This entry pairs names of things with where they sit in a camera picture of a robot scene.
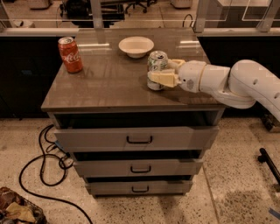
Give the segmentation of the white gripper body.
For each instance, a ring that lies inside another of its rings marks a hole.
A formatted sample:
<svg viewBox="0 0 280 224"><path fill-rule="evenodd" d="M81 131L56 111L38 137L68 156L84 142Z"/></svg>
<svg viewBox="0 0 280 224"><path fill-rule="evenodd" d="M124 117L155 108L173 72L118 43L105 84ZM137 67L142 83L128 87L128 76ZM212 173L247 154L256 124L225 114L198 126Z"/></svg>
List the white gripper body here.
<svg viewBox="0 0 280 224"><path fill-rule="evenodd" d="M197 60L187 61L183 64L178 71L179 86L185 91L198 93L200 91L200 77L206 65L206 62Z"/></svg>

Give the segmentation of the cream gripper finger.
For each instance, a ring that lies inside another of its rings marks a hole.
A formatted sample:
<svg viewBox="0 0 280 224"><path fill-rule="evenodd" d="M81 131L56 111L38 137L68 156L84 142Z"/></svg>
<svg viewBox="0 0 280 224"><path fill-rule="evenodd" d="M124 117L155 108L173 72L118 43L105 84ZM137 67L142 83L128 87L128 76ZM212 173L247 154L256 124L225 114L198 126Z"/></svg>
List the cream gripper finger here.
<svg viewBox="0 0 280 224"><path fill-rule="evenodd" d="M148 78L169 88L174 88L181 83L179 76L175 73L163 73L160 71L148 72Z"/></svg>
<svg viewBox="0 0 280 224"><path fill-rule="evenodd" d="M169 59L168 67L170 69L179 69L186 62L183 59Z"/></svg>

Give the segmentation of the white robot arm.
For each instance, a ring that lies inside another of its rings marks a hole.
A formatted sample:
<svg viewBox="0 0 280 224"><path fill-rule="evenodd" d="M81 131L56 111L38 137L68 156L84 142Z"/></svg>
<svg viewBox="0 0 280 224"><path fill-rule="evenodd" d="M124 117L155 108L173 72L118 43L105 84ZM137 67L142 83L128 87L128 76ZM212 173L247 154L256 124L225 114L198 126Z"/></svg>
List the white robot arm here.
<svg viewBox="0 0 280 224"><path fill-rule="evenodd" d="M148 77L169 88L209 94L236 109L248 109L259 102L280 121L280 79L253 60L239 60L227 67L170 59L166 69L150 71Z"/></svg>

